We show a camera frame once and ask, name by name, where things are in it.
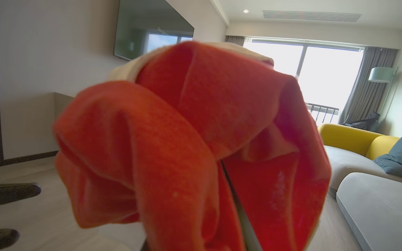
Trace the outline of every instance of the ceiling vent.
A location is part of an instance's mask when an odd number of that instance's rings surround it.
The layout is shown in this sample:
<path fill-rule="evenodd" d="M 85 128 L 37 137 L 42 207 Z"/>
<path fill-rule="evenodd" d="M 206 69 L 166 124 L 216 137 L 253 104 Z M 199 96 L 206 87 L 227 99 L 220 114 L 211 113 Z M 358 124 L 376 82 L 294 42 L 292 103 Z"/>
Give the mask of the ceiling vent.
<path fill-rule="evenodd" d="M 358 21 L 361 16 L 362 14 L 263 10 L 264 19 L 297 19 L 354 23 Z"/>

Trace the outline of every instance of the balcony railing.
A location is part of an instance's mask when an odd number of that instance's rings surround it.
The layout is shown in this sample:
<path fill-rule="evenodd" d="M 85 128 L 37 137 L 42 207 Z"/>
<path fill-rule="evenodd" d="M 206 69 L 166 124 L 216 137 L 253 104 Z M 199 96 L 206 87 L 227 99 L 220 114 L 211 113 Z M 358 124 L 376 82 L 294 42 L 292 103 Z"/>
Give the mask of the balcony railing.
<path fill-rule="evenodd" d="M 313 117 L 314 121 L 316 121 L 316 125 L 320 126 L 324 123 L 338 123 L 339 118 L 339 109 L 324 105 L 316 105 L 305 103 L 306 108 L 310 111 L 311 116 Z"/>

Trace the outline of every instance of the curtain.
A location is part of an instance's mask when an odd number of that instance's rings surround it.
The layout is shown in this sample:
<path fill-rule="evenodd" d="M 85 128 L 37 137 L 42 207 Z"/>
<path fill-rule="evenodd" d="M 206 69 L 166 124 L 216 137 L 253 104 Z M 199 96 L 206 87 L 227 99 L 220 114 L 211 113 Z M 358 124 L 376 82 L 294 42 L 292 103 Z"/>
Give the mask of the curtain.
<path fill-rule="evenodd" d="M 351 123 L 365 119 L 378 109 L 386 84 L 369 82 L 374 67 L 392 67 L 398 50 L 367 47 L 364 50 L 358 77 L 350 97 L 340 114 L 339 123 Z"/>
<path fill-rule="evenodd" d="M 240 37 L 240 36 L 226 36 L 226 42 L 228 43 L 233 43 L 233 44 L 237 44 L 239 46 L 243 46 L 244 45 L 244 41 L 246 40 L 245 37 Z"/>

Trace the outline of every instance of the tv screen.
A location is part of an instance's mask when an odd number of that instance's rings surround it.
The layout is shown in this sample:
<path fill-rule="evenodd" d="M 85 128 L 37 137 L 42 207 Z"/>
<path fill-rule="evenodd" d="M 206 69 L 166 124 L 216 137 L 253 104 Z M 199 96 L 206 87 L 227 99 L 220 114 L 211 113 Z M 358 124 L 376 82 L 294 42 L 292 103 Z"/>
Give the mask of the tv screen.
<path fill-rule="evenodd" d="M 192 40 L 194 28 L 166 0 L 120 0 L 114 55 L 132 60 Z"/>

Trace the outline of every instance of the lamp shade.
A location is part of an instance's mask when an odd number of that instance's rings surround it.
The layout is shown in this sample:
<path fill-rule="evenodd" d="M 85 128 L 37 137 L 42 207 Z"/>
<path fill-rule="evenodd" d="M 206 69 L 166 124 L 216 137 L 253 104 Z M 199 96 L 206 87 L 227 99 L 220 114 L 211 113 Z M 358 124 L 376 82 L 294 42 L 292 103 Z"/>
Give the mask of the lamp shade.
<path fill-rule="evenodd" d="M 390 83 L 394 76 L 394 70 L 390 67 L 375 67 L 370 72 L 368 80 L 375 83 Z"/>

